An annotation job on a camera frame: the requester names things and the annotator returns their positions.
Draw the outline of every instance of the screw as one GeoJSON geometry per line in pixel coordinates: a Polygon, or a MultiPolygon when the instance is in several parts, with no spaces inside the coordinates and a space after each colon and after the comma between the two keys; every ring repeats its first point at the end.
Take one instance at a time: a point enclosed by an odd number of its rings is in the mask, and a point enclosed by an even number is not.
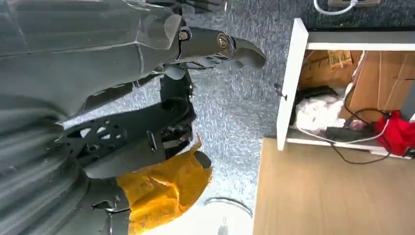
{"type": "Polygon", "coordinates": [[[218,44],[223,49],[228,46],[228,37],[222,32],[218,34],[218,44]]]}
{"type": "Polygon", "coordinates": [[[189,34],[187,33],[187,31],[182,30],[179,32],[179,39],[180,40],[187,40],[189,38],[189,34]]]}

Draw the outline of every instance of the white cabinet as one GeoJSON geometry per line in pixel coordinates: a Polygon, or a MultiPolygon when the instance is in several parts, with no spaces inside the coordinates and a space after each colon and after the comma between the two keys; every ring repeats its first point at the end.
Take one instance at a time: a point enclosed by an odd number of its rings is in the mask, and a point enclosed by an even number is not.
{"type": "MultiPolygon", "coordinates": [[[[308,32],[301,19],[294,19],[287,68],[281,89],[286,98],[281,98],[277,117],[277,147],[280,151],[284,149],[285,142],[329,145],[318,138],[289,128],[306,49],[415,51],[415,32],[308,32]]],[[[386,154],[377,141],[336,146],[386,154]]]]}

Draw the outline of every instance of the drawer handle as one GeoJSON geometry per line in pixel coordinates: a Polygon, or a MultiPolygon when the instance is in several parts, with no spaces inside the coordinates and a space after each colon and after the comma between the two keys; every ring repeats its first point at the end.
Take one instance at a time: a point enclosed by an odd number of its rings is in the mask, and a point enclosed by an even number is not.
{"type": "Polygon", "coordinates": [[[275,92],[279,95],[279,96],[281,96],[281,97],[283,97],[284,99],[285,99],[285,101],[287,101],[287,95],[283,95],[282,94],[282,87],[281,87],[281,85],[279,85],[279,84],[277,84],[277,83],[274,83],[274,87],[275,87],[275,92]]]}

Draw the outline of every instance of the red bag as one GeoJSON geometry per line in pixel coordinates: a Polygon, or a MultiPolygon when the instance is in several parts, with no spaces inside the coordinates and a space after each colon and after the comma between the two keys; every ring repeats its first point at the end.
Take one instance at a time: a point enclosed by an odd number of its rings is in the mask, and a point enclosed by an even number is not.
{"type": "MultiPolygon", "coordinates": [[[[383,117],[375,124],[377,133],[382,132],[386,121],[387,119],[383,117]]],[[[392,111],[383,137],[379,137],[377,140],[387,151],[398,156],[404,156],[408,148],[415,147],[415,122],[411,123],[401,119],[401,112],[398,110],[392,111]],[[383,137],[388,140],[391,149],[383,137]]]]}

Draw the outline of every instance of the orange tape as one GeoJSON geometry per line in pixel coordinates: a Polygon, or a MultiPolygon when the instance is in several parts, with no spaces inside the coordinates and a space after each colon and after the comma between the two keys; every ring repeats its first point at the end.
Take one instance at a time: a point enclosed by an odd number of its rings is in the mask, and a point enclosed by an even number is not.
{"type": "Polygon", "coordinates": [[[201,146],[199,140],[189,151],[163,163],[117,177],[130,204],[129,235],[168,223],[197,201],[212,175],[212,167],[203,169],[194,157],[201,146]]]}

